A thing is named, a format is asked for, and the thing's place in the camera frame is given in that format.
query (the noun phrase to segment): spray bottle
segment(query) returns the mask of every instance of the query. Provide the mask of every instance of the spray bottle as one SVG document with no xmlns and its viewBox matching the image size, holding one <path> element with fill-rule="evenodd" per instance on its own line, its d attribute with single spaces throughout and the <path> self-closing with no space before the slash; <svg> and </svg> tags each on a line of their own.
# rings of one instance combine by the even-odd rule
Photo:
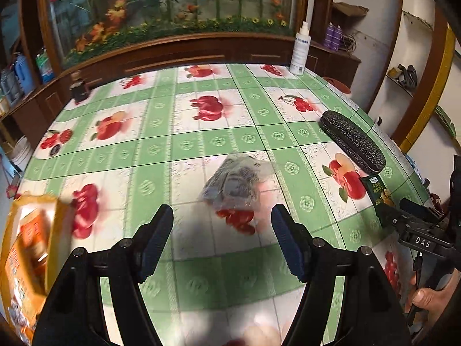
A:
<svg viewBox="0 0 461 346">
<path fill-rule="evenodd" d="M 303 22 L 303 26 L 296 34 L 296 39 L 294 41 L 293 55 L 291 56 L 290 73 L 296 76 L 303 75 L 310 44 L 311 37 L 309 36 L 309 28 L 307 27 L 307 22 Z"/>
</svg>

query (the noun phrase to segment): small jar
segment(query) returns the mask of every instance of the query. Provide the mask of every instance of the small jar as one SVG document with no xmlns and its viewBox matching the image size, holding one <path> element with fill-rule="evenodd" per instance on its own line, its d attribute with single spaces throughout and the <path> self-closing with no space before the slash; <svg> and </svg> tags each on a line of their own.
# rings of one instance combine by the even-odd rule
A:
<svg viewBox="0 0 461 346">
<path fill-rule="evenodd" d="M 89 88 L 85 81 L 82 79 L 80 70 L 72 73 L 71 78 L 73 83 L 69 87 L 69 90 L 71 91 L 75 105 L 78 105 L 89 97 Z"/>
</svg>

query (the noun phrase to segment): white bucket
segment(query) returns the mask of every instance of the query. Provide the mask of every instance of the white bucket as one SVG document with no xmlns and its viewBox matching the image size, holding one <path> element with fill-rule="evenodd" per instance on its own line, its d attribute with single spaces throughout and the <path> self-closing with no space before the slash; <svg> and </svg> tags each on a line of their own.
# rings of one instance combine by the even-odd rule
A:
<svg viewBox="0 0 461 346">
<path fill-rule="evenodd" d="M 32 154 L 31 144 L 27 141 L 27 138 L 23 136 L 18 140 L 18 143 L 16 143 L 10 157 L 13 164 L 24 172 Z"/>
</svg>

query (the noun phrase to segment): fish tank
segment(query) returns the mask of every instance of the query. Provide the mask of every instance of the fish tank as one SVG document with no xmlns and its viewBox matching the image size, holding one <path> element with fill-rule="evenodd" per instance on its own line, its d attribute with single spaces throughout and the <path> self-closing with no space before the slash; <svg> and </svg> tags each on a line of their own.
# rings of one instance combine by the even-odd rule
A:
<svg viewBox="0 0 461 346">
<path fill-rule="evenodd" d="M 63 68 L 172 35 L 252 32 L 293 35 L 296 0 L 49 0 Z"/>
</svg>

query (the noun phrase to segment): plastic bottle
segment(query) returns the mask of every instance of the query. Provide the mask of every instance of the plastic bottle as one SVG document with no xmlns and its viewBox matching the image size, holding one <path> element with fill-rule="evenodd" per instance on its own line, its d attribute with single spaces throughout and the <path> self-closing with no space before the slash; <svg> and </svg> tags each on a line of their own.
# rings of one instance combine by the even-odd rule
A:
<svg viewBox="0 0 461 346">
<path fill-rule="evenodd" d="M 343 31 L 341 30 L 341 26 L 335 28 L 335 32 L 333 33 L 333 40 L 331 41 L 331 50 L 338 50 L 339 45 L 343 41 Z"/>
<path fill-rule="evenodd" d="M 51 69 L 50 60 L 48 58 L 47 50 L 45 47 L 43 47 L 40 53 L 37 54 L 37 58 L 35 59 L 35 61 L 37 62 L 38 69 L 40 70 L 43 84 L 48 83 L 50 80 L 54 78 L 54 73 Z"/>
<path fill-rule="evenodd" d="M 333 23 L 330 22 L 325 32 L 325 39 L 323 41 L 324 47 L 331 48 L 331 41 L 333 40 L 334 33 L 335 33 L 335 27 L 333 26 Z"/>
<path fill-rule="evenodd" d="M 310 45 L 311 37 L 309 36 L 309 27 L 307 26 L 307 22 L 303 22 L 303 26 L 296 34 L 296 39 L 294 41 L 290 73 L 293 73 L 297 76 L 300 76 L 304 73 Z"/>
<path fill-rule="evenodd" d="M 89 88 L 85 81 L 82 79 L 80 70 L 72 73 L 71 78 L 73 83 L 69 87 L 69 90 L 71 91 L 75 104 L 78 105 L 89 97 Z"/>
<path fill-rule="evenodd" d="M 27 95 L 35 88 L 32 73 L 27 64 L 26 57 L 21 53 L 16 54 L 18 57 L 14 63 L 14 71 L 19 79 L 22 90 Z"/>
</svg>

